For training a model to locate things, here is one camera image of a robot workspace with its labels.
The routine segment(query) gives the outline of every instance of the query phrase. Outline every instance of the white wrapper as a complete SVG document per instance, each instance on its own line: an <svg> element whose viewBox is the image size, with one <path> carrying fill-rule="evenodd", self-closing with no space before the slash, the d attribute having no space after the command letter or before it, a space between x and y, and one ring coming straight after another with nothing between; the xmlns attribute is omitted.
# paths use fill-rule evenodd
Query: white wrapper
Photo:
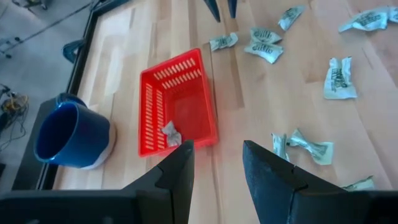
<svg viewBox="0 0 398 224"><path fill-rule="evenodd" d="M294 23L294 21L303 13L305 6L295 6L291 7L287 11L285 11L280 18L278 25L284 31L290 28L290 26Z"/></svg>
<svg viewBox="0 0 398 224"><path fill-rule="evenodd" d="M258 55L266 59L269 63L274 63L284 52L284 48L274 44L251 42L250 45L244 48L244 51L250 54Z"/></svg>
<svg viewBox="0 0 398 224"><path fill-rule="evenodd" d="M312 159L319 165L330 165L333 160L332 142L310 142L307 141L301 132L294 130L292 137L287 141L288 146L300 146L306 149L312 156Z"/></svg>
<svg viewBox="0 0 398 224"><path fill-rule="evenodd" d="M398 7L390 7L388 19L391 22L398 22Z"/></svg>
<svg viewBox="0 0 398 224"><path fill-rule="evenodd" d="M349 186L342 187L342 189L347 191L357 191L357 190L374 190L374 182L372 180L373 176L370 176L366 179L355 182Z"/></svg>
<svg viewBox="0 0 398 224"><path fill-rule="evenodd" d="M351 28L372 31L376 29L386 29L389 18L387 7L367 10L355 15L350 21L338 28L338 32L343 32Z"/></svg>
<svg viewBox="0 0 398 224"><path fill-rule="evenodd" d="M275 42L282 40L282 38L275 32L260 27L251 28L250 36L253 41L261 42L264 44L273 44Z"/></svg>
<svg viewBox="0 0 398 224"><path fill-rule="evenodd" d="M166 127L162 128L163 134L167 135L167 146L179 146L182 143L182 137L174 127L173 121L170 121Z"/></svg>
<svg viewBox="0 0 398 224"><path fill-rule="evenodd" d="M283 137L280 137L277 134L272 133L272 142L274 145L274 153L277 154L282 159L290 162L289 156L286 153L285 146L286 146L286 134Z"/></svg>
<svg viewBox="0 0 398 224"><path fill-rule="evenodd" d="M225 47L232 47L238 41L238 36L235 33L231 33L230 35L222 35L220 37L216 37L210 40L210 48L211 51L215 51L218 49L223 49Z"/></svg>
<svg viewBox="0 0 398 224"><path fill-rule="evenodd" d="M344 58L341 62L332 58L329 66L323 96L328 100L356 98L356 90L351 82L351 57Z"/></svg>

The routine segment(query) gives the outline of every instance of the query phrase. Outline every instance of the candy wrapper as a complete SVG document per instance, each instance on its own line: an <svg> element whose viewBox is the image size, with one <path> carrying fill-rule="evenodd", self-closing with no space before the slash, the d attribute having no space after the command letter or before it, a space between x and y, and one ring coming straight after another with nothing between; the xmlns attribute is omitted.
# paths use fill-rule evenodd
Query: candy wrapper
<svg viewBox="0 0 398 224"><path fill-rule="evenodd" d="M356 90L351 82L351 57L344 58L341 63L332 58L323 87L323 96L328 100L356 98Z"/></svg>
<svg viewBox="0 0 398 224"><path fill-rule="evenodd" d="M261 42L263 44L273 44L282 40L282 38L275 32L260 27L251 28L250 36L253 41Z"/></svg>
<svg viewBox="0 0 398 224"><path fill-rule="evenodd" d="M231 33L229 36L222 35L221 37L216 37L210 40L211 51L218 49L223 49L225 47L232 47L238 41L238 36L235 33Z"/></svg>
<svg viewBox="0 0 398 224"><path fill-rule="evenodd" d="M272 142L274 144L274 153L277 154L282 159L290 162L289 156L286 153L286 134L283 137L280 137L274 133L272 133Z"/></svg>
<svg viewBox="0 0 398 224"><path fill-rule="evenodd" d="M258 55L266 59L269 63L274 63L284 52L284 48L274 44L251 42L250 45L244 48L244 51L250 54Z"/></svg>
<svg viewBox="0 0 398 224"><path fill-rule="evenodd" d="M287 141L288 146L300 146L310 152L312 159L319 165L330 165L333 159L332 142L310 142L307 141L301 132L294 130L292 137Z"/></svg>
<svg viewBox="0 0 398 224"><path fill-rule="evenodd" d="M372 180L373 176L370 176L366 179L360 180L356 183L353 183L349 186L342 187L342 189L347 191L356 191L356 190L374 190L374 182Z"/></svg>
<svg viewBox="0 0 398 224"><path fill-rule="evenodd" d="M304 9L305 6L295 6L284 12L278 22L280 28L282 28L284 31L287 31L287 29L290 28L294 21L301 15L301 13L303 13Z"/></svg>
<svg viewBox="0 0 398 224"><path fill-rule="evenodd" d="M398 7L390 7L388 19L391 22L398 22Z"/></svg>
<svg viewBox="0 0 398 224"><path fill-rule="evenodd" d="M182 143L182 137L174 127L173 121L170 121L166 127L162 128L163 134L167 135L167 146L179 146Z"/></svg>
<svg viewBox="0 0 398 224"><path fill-rule="evenodd" d="M338 28L338 32L343 32L351 28L372 31L376 29L386 29L389 18L388 8L382 7L367 10L355 15L350 21Z"/></svg>

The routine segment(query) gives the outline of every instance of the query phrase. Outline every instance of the butcher block countertop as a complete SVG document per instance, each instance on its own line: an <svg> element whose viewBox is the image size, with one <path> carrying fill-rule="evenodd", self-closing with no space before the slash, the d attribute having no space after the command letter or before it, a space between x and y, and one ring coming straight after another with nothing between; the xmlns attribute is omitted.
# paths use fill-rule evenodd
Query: butcher block countertop
<svg viewBox="0 0 398 224"><path fill-rule="evenodd" d="M282 13L305 5L284 32ZM61 167L55 189L121 189L163 159L140 158L140 73L192 48L201 49L215 105L219 143L195 154L190 223L259 223L244 177L243 141L272 150L271 133L295 128L310 141L335 143L333 163L320 166L299 147L292 163L335 185L373 175L377 189L398 189L398 24L387 30L338 33L355 14L398 0L239 0L231 19L219 0L217 23L203 0L137 0L98 19L78 96L113 120L118 138L95 170ZM278 33L284 53L271 65L244 52L251 27ZM210 51L210 38L237 33L231 48ZM357 99L326 100L332 57L352 56Z"/></svg>

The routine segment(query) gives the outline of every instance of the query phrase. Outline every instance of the red basket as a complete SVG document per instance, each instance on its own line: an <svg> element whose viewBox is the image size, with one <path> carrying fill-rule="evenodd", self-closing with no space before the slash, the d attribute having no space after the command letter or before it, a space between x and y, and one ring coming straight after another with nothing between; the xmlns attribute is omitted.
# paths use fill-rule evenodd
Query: red basket
<svg viewBox="0 0 398 224"><path fill-rule="evenodd" d="M162 128L173 121L182 141L195 149L218 141L211 93L200 49L193 49L141 73L139 150L141 157L168 153Z"/></svg>

